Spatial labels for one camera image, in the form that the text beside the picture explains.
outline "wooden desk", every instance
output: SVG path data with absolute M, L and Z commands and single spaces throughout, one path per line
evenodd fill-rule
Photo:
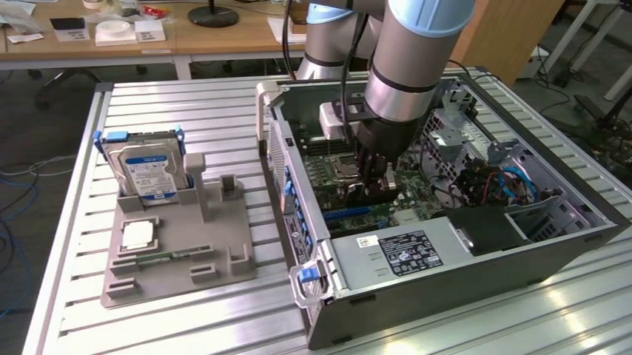
M 282 13 L 283 7 L 273 4 L 238 4 L 269 13 Z M 234 7 L 241 21 L 222 28 L 206 28 L 188 21 L 188 10 L 202 4 L 162 4 L 171 10 L 174 22 L 164 24 L 167 41 L 123 46 L 98 47 L 94 43 L 95 24 L 90 24 L 91 40 L 59 42 L 49 18 L 79 17 L 95 13 L 77 0 L 37 3 L 33 17 L 44 26 L 44 39 L 12 44 L 1 37 L 0 70 L 111 65 L 172 63 L 178 79 L 191 79 L 188 64 L 194 61 L 281 58 L 282 46 L 274 40 L 267 26 L 270 15 Z M 303 46 L 291 46 L 290 55 L 302 56 Z
M 278 16 L 269 16 L 234 7 L 232 9 L 239 13 L 239 23 L 231 27 L 206 28 L 187 19 L 188 11 L 200 6 L 200 4 L 190 3 L 176 5 L 176 50 L 179 54 L 226 53 L 227 50 L 231 53 L 282 50 L 267 25 L 267 18 Z M 245 6 L 269 13 L 283 11 L 283 7 L 269 3 Z M 299 50 L 302 46 L 295 46 L 294 49 Z

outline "metal grid table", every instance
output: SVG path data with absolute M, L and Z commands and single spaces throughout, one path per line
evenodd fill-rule
M 25 354 L 576 354 L 632 351 L 632 232 L 538 285 L 501 294 L 322 351 L 305 347 L 282 247 L 255 150 L 255 84 L 283 77 L 116 84 L 95 94 Z M 494 83 L 482 87 L 575 172 L 632 217 L 632 193 Z M 502 139 L 512 132 L 480 106 Z M 114 220 L 112 172 L 92 148 L 95 129 L 148 132 L 179 124 L 188 152 L 206 154 L 204 179 L 245 184 L 258 277 L 106 310 L 99 296 Z

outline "desk leg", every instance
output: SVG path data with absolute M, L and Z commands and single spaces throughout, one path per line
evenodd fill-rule
M 560 40 L 560 43 L 555 47 L 553 53 L 550 54 L 546 63 L 544 63 L 544 69 L 549 72 L 550 68 L 555 65 L 555 62 L 559 60 L 560 55 L 563 54 L 565 47 L 569 45 L 571 40 L 575 37 L 575 34 L 580 30 L 581 25 L 585 22 L 585 19 L 588 18 L 588 15 L 591 14 L 592 10 L 595 9 L 596 6 L 596 1 L 595 0 L 588 0 L 588 2 L 584 5 L 584 8 L 581 9 L 580 14 L 575 18 L 573 23 L 571 24 L 569 29 L 567 30 L 563 39 Z
M 176 55 L 174 57 L 174 65 L 176 66 L 178 80 L 191 80 L 191 63 L 190 55 Z
M 604 98 L 608 101 L 616 101 L 616 98 L 621 95 L 621 91 L 632 82 L 632 65 L 625 71 L 625 74 L 621 75 L 621 78 L 617 80 L 615 85 L 611 88 L 611 91 L 605 94 Z
M 600 30 L 595 34 L 595 37 L 592 37 L 591 42 L 588 43 L 588 46 L 585 47 L 584 51 L 581 52 L 580 56 L 577 57 L 577 60 L 573 62 L 573 66 L 571 67 L 571 72 L 576 72 L 580 70 L 581 66 L 584 65 L 585 61 L 588 60 L 588 57 L 591 56 L 592 52 L 596 49 L 596 46 L 600 45 L 601 40 L 604 39 L 605 35 L 611 31 L 612 27 L 615 26 L 616 22 L 621 18 L 621 15 L 624 13 L 624 9 L 617 9 L 615 13 L 612 13 L 611 17 L 605 21 L 604 25 L 601 25 Z

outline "motherboard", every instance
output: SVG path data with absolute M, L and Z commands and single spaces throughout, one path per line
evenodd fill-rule
M 305 168 L 331 237 L 374 231 L 428 220 L 444 206 L 430 182 L 422 176 L 418 153 L 400 158 L 396 182 L 400 193 L 393 201 L 366 203 L 353 153 L 305 157 Z

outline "power supply label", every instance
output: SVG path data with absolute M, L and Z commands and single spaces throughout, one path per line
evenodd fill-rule
M 379 239 L 379 246 L 397 276 L 444 265 L 424 231 Z

